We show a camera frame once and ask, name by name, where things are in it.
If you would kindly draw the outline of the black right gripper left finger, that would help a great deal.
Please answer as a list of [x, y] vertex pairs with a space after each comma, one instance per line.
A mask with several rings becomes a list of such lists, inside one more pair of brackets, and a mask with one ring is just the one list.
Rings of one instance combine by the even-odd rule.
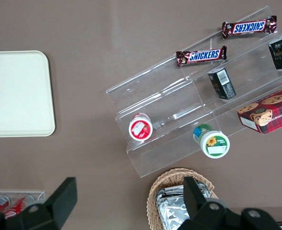
[[60, 230], [77, 200], [76, 178], [68, 177], [44, 203], [31, 204], [9, 219], [0, 212], [0, 230]]

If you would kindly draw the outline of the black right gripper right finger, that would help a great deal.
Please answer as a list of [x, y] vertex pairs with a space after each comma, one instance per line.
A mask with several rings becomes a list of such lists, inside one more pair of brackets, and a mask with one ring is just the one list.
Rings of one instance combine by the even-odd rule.
[[208, 200], [192, 177], [185, 177], [184, 203], [189, 219], [180, 230], [280, 230], [273, 217], [258, 208], [245, 208], [236, 214], [217, 199]]

